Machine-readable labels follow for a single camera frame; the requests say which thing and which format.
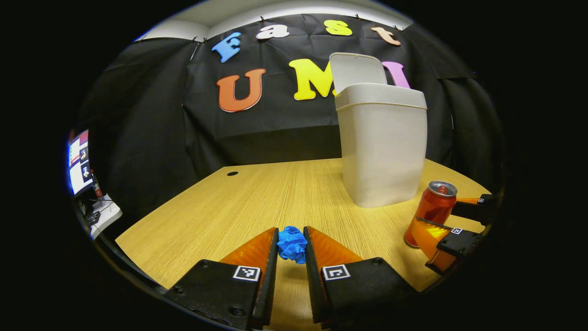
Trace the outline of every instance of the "can lid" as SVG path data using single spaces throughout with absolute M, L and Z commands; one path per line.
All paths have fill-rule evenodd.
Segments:
M 454 197 L 457 195 L 457 187 L 442 180 L 433 180 L 429 183 L 429 190 L 442 197 Z

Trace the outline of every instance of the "foam letter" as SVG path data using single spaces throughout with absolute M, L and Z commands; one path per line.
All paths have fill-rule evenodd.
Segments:
M 290 34 L 288 27 L 282 24 L 270 25 L 260 29 L 257 39 L 281 38 Z
M 315 86 L 323 97 L 329 94 L 330 87 L 333 84 L 333 72 L 330 69 L 330 61 L 327 63 L 325 71 L 322 71 L 309 59 L 296 59 L 288 65 L 296 70 L 298 92 L 294 94 L 294 99 L 314 99 L 316 93 L 310 89 L 310 83 Z
M 404 76 L 404 72 L 402 71 L 402 68 L 404 68 L 402 64 L 396 62 L 382 62 L 382 65 L 390 72 L 390 76 L 392 76 L 392 80 L 394 80 L 394 85 L 410 88 L 408 81 L 406 81 L 406 77 Z
M 216 84 L 219 86 L 219 106 L 226 112 L 236 112 L 253 107 L 261 98 L 261 75 L 265 69 L 254 69 L 245 73 L 249 78 L 249 95 L 245 99 L 235 99 L 235 82 L 239 75 L 232 75 L 220 79 Z
M 384 30 L 384 28 L 380 28 L 380 27 L 373 27 L 372 30 L 376 31 L 377 34 L 379 34 L 380 37 L 382 37 L 382 39 L 384 39 L 388 43 L 390 43 L 394 46 L 400 46 L 400 41 L 392 38 L 392 36 L 394 36 L 392 34 L 392 32 L 386 31 L 386 30 Z
M 230 36 L 226 37 L 212 48 L 213 51 L 217 51 L 222 56 L 220 59 L 221 63 L 226 62 L 226 60 L 239 52 L 240 48 L 233 48 L 233 46 L 238 46 L 241 43 L 240 40 L 235 38 L 240 35 L 241 32 L 233 32 Z
M 327 19 L 325 21 L 327 32 L 332 35 L 351 35 L 353 31 L 347 28 L 347 23 L 343 21 L 335 21 L 334 19 Z

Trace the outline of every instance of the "cable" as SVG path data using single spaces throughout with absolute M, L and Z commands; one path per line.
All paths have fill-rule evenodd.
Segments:
M 88 199 L 90 201 L 113 201 L 113 200 L 108 200 L 108 199 Z
M 104 207 L 104 208 L 100 209 L 99 211 L 100 211 L 100 212 L 102 212 L 102 210 L 104 210 L 104 209 L 106 209 L 106 208 L 110 207 L 110 205 L 111 205 L 111 204 L 113 204 L 113 203 L 114 203 L 114 202 L 111 202 L 111 203 L 109 203 L 109 204 L 108 204 L 108 206 L 106 206 L 106 207 Z

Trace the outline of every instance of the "crumpled glove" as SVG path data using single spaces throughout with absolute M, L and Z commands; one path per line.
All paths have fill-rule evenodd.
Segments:
M 304 252 L 307 244 L 302 232 L 294 226 L 287 226 L 278 233 L 278 254 L 284 260 L 294 260 L 297 264 L 306 263 Z

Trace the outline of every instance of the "computer monitor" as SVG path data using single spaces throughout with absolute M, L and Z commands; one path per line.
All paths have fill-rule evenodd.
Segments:
M 68 168 L 72 194 L 78 197 L 94 183 L 88 153 L 88 130 L 80 133 L 69 143 Z

